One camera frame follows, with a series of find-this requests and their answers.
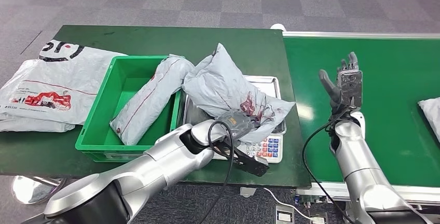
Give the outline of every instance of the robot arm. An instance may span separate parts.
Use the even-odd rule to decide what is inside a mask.
[[[349,64],[342,61],[338,69],[337,86],[327,72],[320,79],[331,97],[332,116],[346,113],[331,125],[330,150],[336,157],[350,195],[348,203],[361,224],[431,223],[415,211],[390,185],[365,141],[365,118],[362,105],[362,72],[352,52]]]
[[[214,150],[209,145],[208,129],[213,122],[206,120],[195,126],[185,124],[158,139],[141,157],[68,185],[49,200],[43,214],[24,223],[130,223],[151,197],[212,160]],[[213,144],[227,147],[226,136],[223,127],[212,126]],[[242,153],[235,155],[238,168],[252,174],[262,176],[269,168],[267,161],[261,158]]]

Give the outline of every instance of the floor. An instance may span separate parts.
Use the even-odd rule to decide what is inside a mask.
[[[0,85],[24,60],[34,59],[63,24],[269,28],[288,31],[440,33],[440,0],[0,0]],[[16,224],[44,205],[21,205],[0,176],[0,223]],[[141,223],[194,223],[218,186],[177,185],[148,203]],[[228,187],[205,223],[273,223],[275,201],[262,190],[245,199]],[[292,192],[278,189],[293,204]],[[341,223],[331,204],[316,204]],[[296,223],[308,223],[299,215]]]

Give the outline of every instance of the green plastic crate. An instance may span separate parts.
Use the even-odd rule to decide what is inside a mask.
[[[153,76],[164,55],[114,57],[98,95],[76,141],[75,148],[95,162],[128,162],[150,149],[155,141],[174,130],[182,117],[181,92],[171,96],[156,121],[137,145],[124,145],[110,128],[110,121]]]

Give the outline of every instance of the robotic hand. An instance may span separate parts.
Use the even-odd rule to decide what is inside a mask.
[[[431,223],[415,211],[390,185],[365,141],[362,105],[362,71],[354,52],[342,60],[336,86],[325,70],[319,71],[331,98],[330,150],[347,184],[352,212],[349,222],[361,224]]]
[[[219,121],[226,130],[216,125]],[[207,165],[214,152],[235,150],[233,162],[239,169],[262,176],[269,169],[264,158],[229,149],[235,138],[253,127],[251,117],[237,112],[227,113],[217,121],[185,124],[158,139],[141,157],[63,188],[49,199],[42,214],[23,224],[130,223],[151,197]],[[228,136],[227,130],[235,131]]]

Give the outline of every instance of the white package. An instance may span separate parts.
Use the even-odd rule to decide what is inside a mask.
[[[124,54],[50,41],[0,89],[0,114],[83,124],[118,55]]]
[[[0,115],[0,132],[67,132],[74,124]]]
[[[420,101],[418,104],[420,108],[422,108],[426,119],[440,142],[440,97]]]
[[[295,105],[270,97],[248,82],[222,44],[186,75],[182,88],[195,105],[213,117],[230,109],[256,116],[261,126],[240,138],[251,144],[269,136]]]
[[[136,145],[159,117],[171,95],[177,92],[194,65],[184,57],[170,55],[157,66],[154,76],[110,122],[125,145]]]

